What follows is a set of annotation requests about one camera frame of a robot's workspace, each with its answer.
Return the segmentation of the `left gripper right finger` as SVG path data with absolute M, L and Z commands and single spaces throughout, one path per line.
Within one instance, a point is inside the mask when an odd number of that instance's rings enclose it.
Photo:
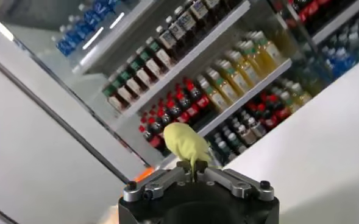
M 269 181 L 258 182 L 232 169 L 209 167 L 206 161 L 196 161 L 196 179 L 206 183 L 218 183 L 237 198 L 256 197 L 261 201 L 274 199 L 274 188 Z

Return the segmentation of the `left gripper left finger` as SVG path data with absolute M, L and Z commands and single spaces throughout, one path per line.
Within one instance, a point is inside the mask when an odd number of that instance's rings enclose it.
M 128 182 L 123 190 L 123 200 L 126 202 L 155 200 L 162 197 L 164 191 L 172 184 L 190 182 L 192 176 L 191 164 L 188 161 L 179 161 L 171 170 L 157 170 L 139 182 Z

